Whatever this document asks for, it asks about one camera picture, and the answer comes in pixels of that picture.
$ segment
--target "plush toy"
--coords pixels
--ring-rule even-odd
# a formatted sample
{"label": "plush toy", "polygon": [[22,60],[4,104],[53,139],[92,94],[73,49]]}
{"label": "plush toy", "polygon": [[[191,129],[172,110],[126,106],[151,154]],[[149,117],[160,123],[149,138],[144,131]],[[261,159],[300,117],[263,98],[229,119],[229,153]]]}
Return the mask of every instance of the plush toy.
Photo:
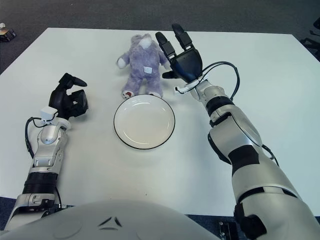
{"label": "plush toy", "polygon": [[170,63],[158,44],[152,40],[150,34],[134,35],[131,38],[129,51],[117,60],[120,69],[128,64],[131,66],[131,73],[122,89],[123,98],[128,99],[138,95],[143,79],[147,81],[146,93],[162,98],[159,64],[169,70]]}

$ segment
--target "teddy bear ear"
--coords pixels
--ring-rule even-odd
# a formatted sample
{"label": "teddy bear ear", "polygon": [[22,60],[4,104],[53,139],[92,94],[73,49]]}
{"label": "teddy bear ear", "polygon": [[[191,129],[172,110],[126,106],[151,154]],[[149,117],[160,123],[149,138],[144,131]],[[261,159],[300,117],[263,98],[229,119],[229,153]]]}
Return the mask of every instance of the teddy bear ear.
{"label": "teddy bear ear", "polygon": [[131,38],[131,44],[134,44],[134,43],[137,43],[139,42],[143,37],[139,34],[137,35],[134,35],[132,38]]}
{"label": "teddy bear ear", "polygon": [[143,38],[151,38],[151,35],[149,33],[146,33],[145,35],[143,35]]}

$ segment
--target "plate rim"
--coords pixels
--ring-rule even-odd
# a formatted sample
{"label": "plate rim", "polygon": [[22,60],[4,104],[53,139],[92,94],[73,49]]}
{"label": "plate rim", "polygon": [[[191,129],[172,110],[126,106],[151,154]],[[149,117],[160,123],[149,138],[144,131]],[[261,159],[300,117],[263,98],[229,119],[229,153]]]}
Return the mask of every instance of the plate rim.
{"label": "plate rim", "polygon": [[171,138],[172,134],[174,133],[175,127],[176,127],[176,115],[175,115],[175,112],[174,112],[174,110],[172,109],[172,107],[170,106],[170,104],[169,104],[166,100],[162,99],[161,97],[152,95],[152,97],[156,97],[156,98],[158,98],[158,99],[161,99],[162,101],[164,101],[164,102],[169,106],[169,108],[170,108],[171,111],[172,111],[173,120],[174,120],[172,131],[171,131],[170,135],[167,137],[167,139],[166,139],[164,142],[160,143],[160,144],[157,145],[157,146],[153,146],[153,147],[149,147],[149,148],[139,148],[139,147],[131,146],[130,144],[128,144],[128,143],[126,143],[124,140],[122,140],[122,138],[119,136],[119,134],[117,133],[117,130],[116,130],[115,118],[116,118],[116,114],[117,114],[117,112],[118,112],[118,109],[122,106],[122,104],[124,104],[124,103],[125,103],[126,101],[128,101],[129,99],[132,99],[132,98],[138,97],[138,96],[151,96],[151,95],[150,95],[150,94],[138,94],[138,95],[129,97],[128,99],[124,100],[124,101],[117,107],[117,109],[116,109],[115,112],[114,112],[114,115],[113,115],[113,129],[114,129],[116,135],[118,136],[118,138],[119,138],[124,144],[126,144],[127,146],[129,146],[129,147],[131,147],[131,148],[133,148],[133,149],[138,149],[138,150],[150,150],[150,149],[155,149],[155,148],[160,147],[161,145],[163,145],[166,141],[169,140],[169,138]]}

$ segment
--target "robot forearm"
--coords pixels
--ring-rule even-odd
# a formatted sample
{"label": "robot forearm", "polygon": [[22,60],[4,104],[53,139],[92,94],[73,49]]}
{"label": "robot forearm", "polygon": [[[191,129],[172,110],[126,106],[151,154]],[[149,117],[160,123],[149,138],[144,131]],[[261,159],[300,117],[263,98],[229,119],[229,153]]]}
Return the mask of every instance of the robot forearm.
{"label": "robot forearm", "polygon": [[38,134],[38,148],[22,194],[17,197],[5,227],[7,231],[42,218],[48,214],[47,209],[54,205],[57,178],[67,143],[66,130],[70,128],[70,123],[63,118],[52,118],[50,122],[44,120],[48,125]]}
{"label": "robot forearm", "polygon": [[262,140],[221,87],[201,82],[192,96],[201,101],[212,129],[208,140],[232,165],[234,215],[250,239],[318,239],[320,226],[284,172],[263,152]]}

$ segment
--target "teddy bear leg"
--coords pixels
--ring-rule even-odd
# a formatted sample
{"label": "teddy bear leg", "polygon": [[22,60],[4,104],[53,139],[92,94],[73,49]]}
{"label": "teddy bear leg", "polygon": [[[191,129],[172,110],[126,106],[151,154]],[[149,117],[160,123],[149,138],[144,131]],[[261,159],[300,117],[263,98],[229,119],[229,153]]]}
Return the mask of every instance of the teddy bear leg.
{"label": "teddy bear leg", "polygon": [[143,78],[130,74],[128,82],[122,88],[122,97],[124,99],[128,99],[130,97],[138,95],[142,80]]}
{"label": "teddy bear leg", "polygon": [[153,77],[147,77],[146,80],[147,80],[146,93],[149,95],[162,98],[163,92],[160,84],[160,74]]}

